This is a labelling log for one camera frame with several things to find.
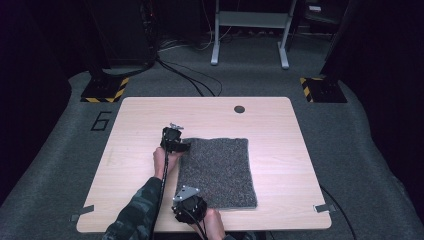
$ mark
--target yellow and black hazard tape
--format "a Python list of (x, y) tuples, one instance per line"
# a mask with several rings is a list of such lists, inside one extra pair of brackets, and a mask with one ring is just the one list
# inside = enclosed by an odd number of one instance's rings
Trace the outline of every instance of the yellow and black hazard tape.
[(308, 84), (306, 83), (306, 80), (317, 80), (320, 81), (322, 78), (300, 78), (300, 83), (302, 84), (303, 93), (305, 94), (306, 100), (308, 102), (314, 102), (314, 99), (312, 98), (311, 91), (309, 90)]
[(121, 85), (119, 86), (119, 90), (116, 92), (115, 96), (112, 98), (81, 98), (81, 102), (92, 102), (92, 103), (99, 103), (99, 102), (117, 102), (121, 98), (122, 94), (124, 94), (125, 87), (127, 86), (127, 83), (129, 81), (129, 78), (125, 78), (122, 80)]

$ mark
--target black curtain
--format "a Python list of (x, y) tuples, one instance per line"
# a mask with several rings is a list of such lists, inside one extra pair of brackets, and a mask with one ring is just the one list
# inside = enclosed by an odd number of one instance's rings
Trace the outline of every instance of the black curtain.
[(47, 10), (54, 9), (45, 7), (39, 23), (24, 1), (0, 2), (0, 203), (54, 128), (71, 95), (68, 78), (81, 69), (66, 62), (74, 59), (68, 44), (53, 43), (66, 35), (48, 33), (45, 24), (60, 28), (60, 22), (50, 18)]
[(322, 69), (348, 85), (363, 104), (373, 141), (404, 184), (422, 221), (423, 7), (419, 1), (351, 0), (349, 15)]

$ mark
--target white metal frame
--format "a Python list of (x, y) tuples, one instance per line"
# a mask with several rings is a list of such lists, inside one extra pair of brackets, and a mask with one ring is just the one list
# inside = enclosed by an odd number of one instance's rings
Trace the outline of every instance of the white metal frame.
[(219, 10), (219, 0), (216, 0), (215, 8), (215, 43), (212, 51), (212, 65), (218, 65), (219, 57), (219, 27), (220, 26), (238, 26), (238, 27), (263, 27), (263, 28), (281, 28), (284, 29), (281, 41), (277, 43), (280, 53), (281, 67), (289, 68), (285, 45), (289, 34), (290, 25), (293, 18), (294, 8), (297, 0), (292, 0), (288, 13), (257, 13), (257, 12), (228, 12)]

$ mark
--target small round object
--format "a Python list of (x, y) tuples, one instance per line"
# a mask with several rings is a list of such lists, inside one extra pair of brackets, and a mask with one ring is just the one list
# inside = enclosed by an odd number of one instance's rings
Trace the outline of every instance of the small round object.
[(236, 113), (244, 113), (244, 111), (246, 111), (246, 109), (243, 106), (238, 105), (238, 106), (234, 107), (234, 111)]

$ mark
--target gray felt mat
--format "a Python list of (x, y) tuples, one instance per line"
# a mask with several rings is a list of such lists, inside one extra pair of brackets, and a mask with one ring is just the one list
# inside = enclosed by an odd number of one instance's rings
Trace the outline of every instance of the gray felt mat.
[(190, 150), (180, 160), (177, 190), (183, 185), (200, 189), (208, 207), (255, 208), (247, 139), (184, 139)]

